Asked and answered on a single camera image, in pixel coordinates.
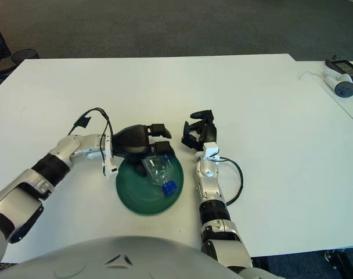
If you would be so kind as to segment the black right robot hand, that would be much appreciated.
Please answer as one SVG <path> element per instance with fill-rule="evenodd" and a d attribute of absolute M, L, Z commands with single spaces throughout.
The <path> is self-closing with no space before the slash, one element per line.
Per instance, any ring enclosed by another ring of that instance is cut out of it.
<path fill-rule="evenodd" d="M 203 151 L 205 143 L 217 141 L 217 128 L 212 110 L 194 112 L 190 118 L 198 121 L 191 125 L 185 122 L 181 143 L 196 151 Z"/>

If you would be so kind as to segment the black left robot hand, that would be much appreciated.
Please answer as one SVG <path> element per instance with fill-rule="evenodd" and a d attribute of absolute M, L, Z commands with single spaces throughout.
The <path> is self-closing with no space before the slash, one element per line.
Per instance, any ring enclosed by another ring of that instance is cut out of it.
<path fill-rule="evenodd" d="M 175 155 L 169 141 L 151 143 L 150 137 L 172 138 L 164 124 L 130 126 L 111 137 L 113 155 L 128 160 L 133 170 L 138 175 L 145 177 L 147 171 L 142 159 L 154 155 Z"/>

